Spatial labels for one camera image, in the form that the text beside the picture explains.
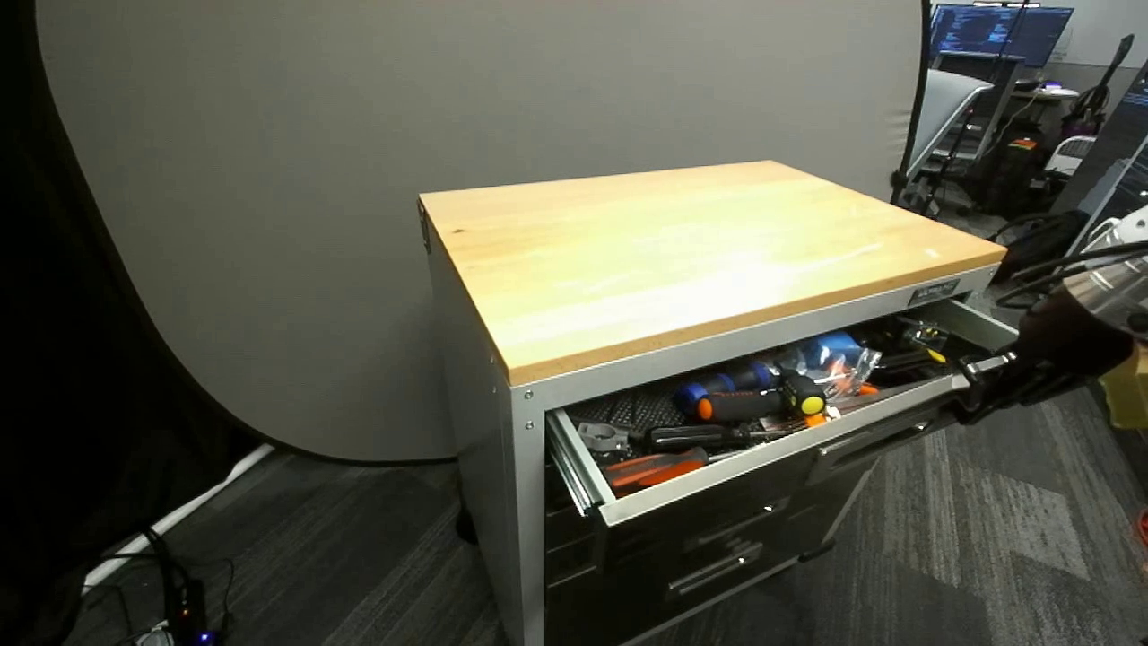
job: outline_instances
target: floor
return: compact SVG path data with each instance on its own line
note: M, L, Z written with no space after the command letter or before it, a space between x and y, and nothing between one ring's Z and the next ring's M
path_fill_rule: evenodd
M454 466L343 466L276 447L169 543L204 578L228 646L497 646ZM947 428L888 452L837 550L649 643L1139 643L1145 488L1090 391ZM139 640L157 569L134 560L84 594L69 646Z

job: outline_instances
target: workbench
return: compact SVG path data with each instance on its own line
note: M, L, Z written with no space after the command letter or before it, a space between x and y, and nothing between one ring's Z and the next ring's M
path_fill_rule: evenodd
M630 494L603 484L569 405L898 311L937 311L981 347L1010 334L973 310L1005 246L778 161L442 189L418 203L464 504L514 643L633 640L798 562L833 543L875 459L839 457L920 431L962 379L894 391ZM688 530L686 506L729 500L761 523L730 523L746 538L718 530L713 562L673 575L639 557L629 569L608 553L645 530L649 553L678 560L656 530L670 543ZM592 575L563 569L563 544L587 550ZM633 622L596 605L629 582L663 598L619 609Z

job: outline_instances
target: open drawer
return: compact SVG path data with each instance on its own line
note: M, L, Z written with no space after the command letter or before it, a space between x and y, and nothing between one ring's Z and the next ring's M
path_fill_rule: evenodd
M582 423L599 423L596 410L615 410L619 403L630 403L630 399L658 403L663 391L673 391L673 384L688 379L688 377L678 377L673 384L670 379L649 384L639 396L625 391L603 403L552 410L546 417L547 459L563 488L569 490L575 508L599 513L607 529L615 529L803 452L814 452L818 464L833 466L861 452L875 457L877 447L899 445L902 438L914 438L930 421L937 421L942 403L959 399L967 386L963 373L953 370L959 358L981 358L1016 336L1010 328L959 301L899 311L899 314L888 314L886 324L861 324L856 336L870 336L882 328L930 329L942 340L942 353L937 353L934 365L898 379L886 377L886 384L868 386L865 396L839 396L839 399L827 396L827 417L821 417L814 428L780 421L773 423L773 434L767 440L753 440L730 452L691 452L686 457L686 464L691 459L691 471L686 472L673 472L643 488L615 488L615 477L608 482L608 472L615 472L613 464L603 459L603 452L587 447Z

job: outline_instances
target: drawer handle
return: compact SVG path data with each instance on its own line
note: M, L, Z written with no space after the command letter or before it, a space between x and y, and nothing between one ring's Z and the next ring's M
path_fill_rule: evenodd
M691 594L691 593L698 593L698 587L705 587L705 585L713 585L713 582L719 582L719 578L729 578L735 569L746 569L749 562L761 560L761 553L765 553L761 543L739 543L725 560L713 560L713 562L670 582L667 593L678 594L678 598Z
M729 536L739 536L739 530L746 530L746 529L753 529L753 523L780 513L785 506L789 506L789 494L785 494L785 500L773 500L773 504L765 504L765 506L761 506L753 518L746 518L746 520L735 520L735 523L718 529L718 530L710 530L710 536L688 538L686 550L698 550L698 544L719 543L719 538L729 538Z
M850 445L856 445L856 438L841 438L841 440L837 440L837 445L823 445L821 447L821 459L839 459L839 464L855 464L855 459L865 459L865 457L870 457L870 452L886 452L886 447L894 447L894 445L902 445L902 440L911 440L911 438L920 438L930 431L930 423L911 423L911 428L902 428L902 431L894 431L894 434L886 434L886 438L877 438L877 440L868 440L868 445L861 445L861 447L855 447L850 452Z

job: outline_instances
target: gray backdrop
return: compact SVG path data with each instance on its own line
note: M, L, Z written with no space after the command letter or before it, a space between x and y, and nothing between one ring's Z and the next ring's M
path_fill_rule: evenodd
M239 421L339 459L450 457L418 189L780 157L886 198L920 38L914 0L44 0L40 18L163 340Z

